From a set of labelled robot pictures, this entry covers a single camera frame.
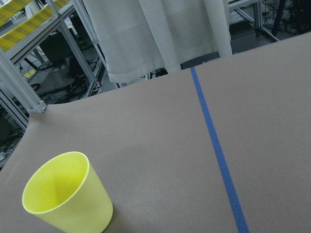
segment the cup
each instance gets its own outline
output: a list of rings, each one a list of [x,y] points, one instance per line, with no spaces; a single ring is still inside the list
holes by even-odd
[[[27,182],[24,209],[66,233],[101,233],[113,207],[88,158],[67,152],[49,160]]]

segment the blue tape strip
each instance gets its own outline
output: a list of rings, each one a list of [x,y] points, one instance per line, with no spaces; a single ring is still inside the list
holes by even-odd
[[[212,118],[210,116],[209,110],[208,110],[208,106],[201,88],[201,84],[198,78],[198,75],[196,73],[196,70],[194,67],[191,68],[191,73],[192,73],[192,77],[193,77],[193,81],[195,84],[195,88],[201,103],[201,107],[202,107],[202,111],[203,111],[203,115],[205,118],[205,122],[209,131],[209,136],[211,138],[213,147],[214,147],[214,151],[217,157],[217,161],[218,161],[218,165],[220,168],[220,172],[222,174],[223,177],[223,181],[225,184],[225,188],[227,191],[227,195],[229,197],[229,201],[230,201],[230,205],[231,205],[231,209],[234,215],[234,219],[235,222],[237,224],[238,227],[238,231],[239,233],[249,233],[247,224],[246,224],[246,220],[239,202],[239,198],[237,195],[237,192],[235,190],[233,181],[231,179],[231,175],[224,157],[224,153],[222,150],[222,147],[220,145]]]

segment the brown table surface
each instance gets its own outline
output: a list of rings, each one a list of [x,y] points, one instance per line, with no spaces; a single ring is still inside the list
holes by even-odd
[[[196,67],[250,232],[311,230],[311,33]],[[189,69],[32,115],[0,172],[0,232],[30,176],[85,153],[114,204],[105,232],[238,232]]]

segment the curtain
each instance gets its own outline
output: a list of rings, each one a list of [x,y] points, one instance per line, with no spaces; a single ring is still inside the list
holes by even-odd
[[[218,51],[232,54],[227,0],[84,0],[109,78],[127,83]]]

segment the yellow stripe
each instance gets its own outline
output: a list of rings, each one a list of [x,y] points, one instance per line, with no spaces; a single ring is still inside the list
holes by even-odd
[[[0,7],[0,26],[3,25],[9,18],[14,16],[17,11],[24,8],[31,0],[11,0]]]
[[[69,0],[56,0],[54,3],[56,8],[61,9]],[[44,7],[42,10],[37,12],[27,21],[21,23],[17,27],[13,28],[8,33],[0,37],[0,47],[3,51],[8,51],[11,47],[17,44],[20,40],[25,38],[29,33],[35,30],[43,22],[53,16],[53,12],[49,6]]]

